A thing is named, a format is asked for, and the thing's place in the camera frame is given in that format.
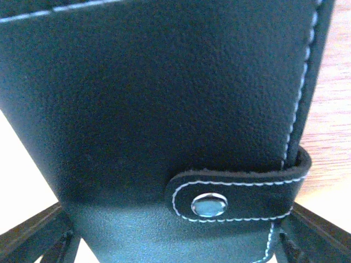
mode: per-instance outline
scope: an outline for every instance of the wooden table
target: wooden table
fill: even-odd
[[[297,202],[351,232],[350,0],[336,0],[301,145],[313,166]]]

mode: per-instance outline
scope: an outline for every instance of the metal snap button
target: metal snap button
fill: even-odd
[[[204,218],[222,215],[227,207],[228,200],[218,193],[203,193],[195,197],[191,203],[191,210],[194,214]]]

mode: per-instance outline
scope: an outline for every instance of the leather strap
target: leather strap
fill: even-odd
[[[290,214],[292,204],[311,166],[300,148],[296,165],[268,173],[186,171],[167,185],[165,200],[170,210],[190,222],[275,221]],[[227,198],[228,209],[216,218],[205,219],[191,210],[192,200],[203,193]]]

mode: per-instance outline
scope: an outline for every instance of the black leather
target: black leather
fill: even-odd
[[[0,108],[101,262],[266,262],[279,226],[194,224],[164,190],[191,169],[294,166],[332,4],[101,2],[0,19]]]
[[[310,166],[310,157],[300,148],[296,166],[283,171],[186,171],[168,183],[165,201],[171,212],[190,222],[280,221],[290,214]],[[191,202],[204,193],[226,197],[225,213],[210,219],[194,214]]]

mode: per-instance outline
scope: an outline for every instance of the stitching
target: stitching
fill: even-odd
[[[22,20],[22,19],[34,18],[38,16],[50,15],[51,13],[65,12],[68,10],[81,9],[85,7],[91,7],[94,5],[102,5],[102,4],[115,3],[120,1],[122,0],[94,0],[94,1],[89,1],[85,3],[69,4],[61,7],[54,7],[51,10],[42,10],[34,13],[26,13],[26,14],[10,16],[8,18],[0,18],[0,24],[15,21],[15,20]]]
[[[270,249],[270,243],[272,241],[273,230],[274,230],[274,223],[272,222],[270,225],[270,230],[269,230],[269,234],[268,234],[268,241],[267,241],[267,248],[265,250],[265,256],[262,259],[257,260],[253,263],[260,263],[269,257],[269,249]]]
[[[294,106],[294,111],[293,111],[293,115],[292,115],[292,123],[289,127],[289,133],[288,135],[286,136],[286,143],[285,143],[285,148],[284,148],[284,154],[283,154],[283,160],[281,161],[281,169],[283,170],[284,168],[284,165],[285,165],[285,162],[286,162],[286,158],[287,158],[287,150],[289,148],[289,143],[290,143],[290,136],[293,132],[293,126],[296,122],[296,114],[297,114],[297,110],[298,110],[298,107],[299,107],[299,103],[300,103],[300,100],[301,100],[301,97],[302,97],[302,89],[304,87],[304,84],[305,84],[305,77],[306,77],[306,73],[307,73],[307,70],[308,70],[308,60],[309,60],[309,57],[310,57],[310,53],[311,53],[311,44],[313,43],[313,40],[314,40],[314,27],[316,26],[317,22],[318,22],[318,13],[317,13],[317,8],[322,4],[323,0],[316,0],[315,1],[315,4],[316,4],[316,7],[315,7],[315,11],[313,13],[313,17],[312,17],[312,22],[311,22],[311,27],[310,27],[310,30],[309,30],[309,38],[308,38],[308,45],[305,49],[305,58],[304,58],[304,64],[303,64],[303,72],[302,72],[302,75],[301,75],[301,80],[300,80],[300,86],[299,86],[299,90],[298,90],[298,94],[297,94],[297,99],[296,99],[296,102],[295,102],[295,106]]]
[[[200,222],[200,223],[213,223],[213,222],[233,222],[233,221],[259,221],[259,220],[263,220],[263,221],[268,221],[268,220],[276,220],[276,219],[282,219],[288,215],[290,215],[290,212],[292,210],[292,207],[290,208],[290,210],[288,212],[286,212],[285,214],[282,215],[277,215],[277,216],[273,216],[270,218],[231,218],[231,219],[213,219],[213,220],[201,220],[201,219],[190,219],[187,218],[186,216],[182,215],[179,213],[178,209],[176,208],[176,196],[178,194],[178,192],[184,188],[187,187],[188,185],[196,185],[196,184],[204,184],[204,185],[208,185],[208,184],[212,184],[212,185],[225,185],[225,186],[273,186],[273,185],[283,185],[283,184],[291,184],[293,182],[299,182],[303,179],[306,178],[306,175],[301,176],[300,178],[296,178],[296,179],[291,179],[291,180],[284,180],[284,181],[277,181],[277,182],[252,182],[252,183],[246,183],[246,182],[213,182],[213,181],[193,181],[193,182],[187,182],[185,184],[180,185],[175,192],[172,194],[172,204],[173,204],[173,210],[175,211],[175,213],[178,216],[181,216],[183,219],[188,220],[190,222]]]

